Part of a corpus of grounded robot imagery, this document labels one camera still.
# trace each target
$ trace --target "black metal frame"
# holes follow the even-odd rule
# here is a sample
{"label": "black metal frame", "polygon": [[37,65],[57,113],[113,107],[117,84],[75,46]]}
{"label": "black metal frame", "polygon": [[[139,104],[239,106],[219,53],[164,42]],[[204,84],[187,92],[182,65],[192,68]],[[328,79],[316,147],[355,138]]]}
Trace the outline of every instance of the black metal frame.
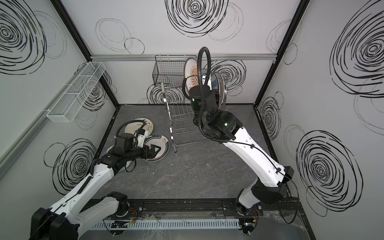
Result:
{"label": "black metal frame", "polygon": [[[91,59],[91,52],[88,50],[87,46],[85,45],[85,42],[80,36],[80,33],[77,31],[71,17],[69,16],[67,10],[65,9],[64,5],[60,0],[51,0],[51,3],[53,7],[56,9],[57,13],[59,14],[61,20],[63,21],[64,25],[67,27],[68,31],[70,32],[73,40],[79,47],[81,53],[83,54],[86,61],[92,61]],[[101,86],[103,87],[104,91],[108,95],[109,99],[111,100],[113,106],[115,108],[119,107],[119,103],[113,94],[111,88],[109,87],[108,83],[106,82],[104,76],[101,76],[99,80]]]}
{"label": "black metal frame", "polygon": [[[310,0],[301,0],[299,3],[299,6],[295,12],[295,15],[293,16],[293,19],[290,23],[290,26],[288,28],[287,33],[285,34],[285,37],[283,39],[283,42],[277,52],[277,58],[276,61],[272,64],[271,68],[269,69],[269,72],[267,74],[267,77],[262,85],[262,88],[257,96],[257,99],[255,103],[253,104],[253,108],[255,110],[255,114],[257,116],[258,122],[260,124],[260,127],[262,129],[265,141],[267,143],[268,149],[270,151],[271,157],[278,161],[276,153],[273,149],[272,143],[267,135],[265,126],[263,121],[261,120],[260,114],[258,112],[258,105],[261,102],[261,99],[263,95],[265,94],[267,87],[272,80],[272,77],[274,73],[276,72],[277,66],[279,65],[284,52],[286,51],[286,48],[289,45],[289,41],[292,38],[297,25],[300,22],[300,19],[302,15],[304,14],[304,11],[308,5]],[[74,41],[76,42],[77,46],[79,47],[80,51],[84,55],[85,59],[87,61],[91,61],[91,53],[88,50],[85,42],[81,38],[79,32],[77,31],[74,23],[72,22],[71,18],[69,17],[68,12],[66,11],[65,7],[61,3],[60,0],[51,0],[52,5],[56,9],[57,13],[59,14],[60,18],[64,22],[65,26],[67,27],[68,31],[70,32],[71,36],[73,37]],[[100,142],[100,145],[96,151],[95,158],[100,157],[101,151],[103,149],[103,146],[105,144],[105,141],[107,140],[107,137],[112,129],[112,126],[114,124],[114,121],[116,119],[116,116],[122,106],[122,104],[119,104],[115,95],[111,91],[110,87],[108,86],[106,80],[104,77],[100,78],[100,84],[104,88],[105,92],[107,93],[108,97],[112,101],[113,105],[115,106],[116,110],[108,124],[108,128],[104,133],[104,136]],[[100,199],[91,199],[84,207],[83,210],[88,209],[92,205],[98,203]],[[132,208],[135,208],[138,217],[143,217],[145,214],[151,213],[154,214],[155,217],[161,217],[164,213],[168,212],[216,212],[216,216],[214,217],[236,217],[240,219],[241,223],[245,222],[252,222],[253,216],[241,216],[237,213],[235,210],[235,199],[131,199],[128,200],[128,202],[131,204]],[[279,201],[279,206],[281,210],[295,210],[297,207],[298,199],[295,197],[285,198],[281,201]],[[274,211],[278,210],[277,204],[267,205],[267,204],[257,204],[256,207],[260,211],[260,214],[263,215],[263,211]],[[305,212],[303,210],[303,207],[301,203],[299,202],[299,209],[298,209],[302,220],[304,221],[304,225],[308,231],[309,237],[312,240],[315,240],[315,236],[312,232],[311,226],[308,222],[308,219],[305,215]],[[128,213],[124,218],[129,219],[130,217],[134,216],[133,212]],[[114,215],[110,216],[113,220],[122,220],[123,218],[117,218]]]}

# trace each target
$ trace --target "wall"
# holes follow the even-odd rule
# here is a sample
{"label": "wall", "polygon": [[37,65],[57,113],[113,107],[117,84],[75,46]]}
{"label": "wall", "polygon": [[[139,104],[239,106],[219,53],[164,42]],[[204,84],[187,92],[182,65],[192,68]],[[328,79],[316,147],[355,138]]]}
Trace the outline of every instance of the wall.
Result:
{"label": "wall", "polygon": [[[1,0],[0,5],[3,154],[84,58],[50,1]],[[5,19],[12,24],[5,26]],[[20,42],[25,49],[13,47]],[[10,57],[23,61],[10,64]],[[48,208],[81,180],[113,112],[112,103],[97,85],[73,122],[49,121],[44,126],[0,182],[0,212],[7,216],[0,226],[1,239],[28,239],[32,214],[40,207]]]}
{"label": "wall", "polygon": [[[202,46],[211,53],[239,54],[276,53],[299,0],[208,0],[205,6],[181,0],[62,2],[93,55],[197,54]],[[124,89],[117,94],[119,103],[143,103],[153,84],[154,62],[108,65],[114,68],[114,86]],[[227,102],[253,103],[270,66],[269,60],[219,66],[231,72],[225,78],[232,88]]]}
{"label": "wall", "polygon": [[318,240],[382,239],[383,19],[383,0],[312,0],[259,106]]}

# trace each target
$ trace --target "black wire basket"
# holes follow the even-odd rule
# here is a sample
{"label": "black wire basket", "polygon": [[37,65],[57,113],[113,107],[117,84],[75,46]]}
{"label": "black wire basket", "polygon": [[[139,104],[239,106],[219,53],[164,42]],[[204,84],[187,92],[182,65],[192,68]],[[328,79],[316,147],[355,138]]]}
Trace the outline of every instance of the black wire basket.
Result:
{"label": "black wire basket", "polygon": [[170,86],[181,87],[184,79],[184,61],[171,61],[169,56],[155,56],[156,63],[153,68],[153,84],[159,86],[167,83]]}

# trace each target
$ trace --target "white mesh basket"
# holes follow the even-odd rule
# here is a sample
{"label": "white mesh basket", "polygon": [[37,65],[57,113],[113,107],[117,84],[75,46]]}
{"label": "white mesh basket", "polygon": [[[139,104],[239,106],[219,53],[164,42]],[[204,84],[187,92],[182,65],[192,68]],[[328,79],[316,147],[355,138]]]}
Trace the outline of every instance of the white mesh basket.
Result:
{"label": "white mesh basket", "polygon": [[105,71],[102,62],[89,62],[47,113],[53,122],[72,122]]}

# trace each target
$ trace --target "plate with teal rim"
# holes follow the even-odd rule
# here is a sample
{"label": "plate with teal rim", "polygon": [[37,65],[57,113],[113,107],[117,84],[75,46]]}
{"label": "plate with teal rim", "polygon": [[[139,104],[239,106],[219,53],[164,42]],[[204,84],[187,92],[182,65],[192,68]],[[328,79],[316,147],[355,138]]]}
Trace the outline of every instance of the plate with teal rim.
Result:
{"label": "plate with teal rim", "polygon": [[147,162],[157,162],[163,159],[169,152],[170,144],[168,139],[160,134],[152,134],[145,138],[144,145],[151,147],[151,144],[161,147],[154,158],[145,159]]}

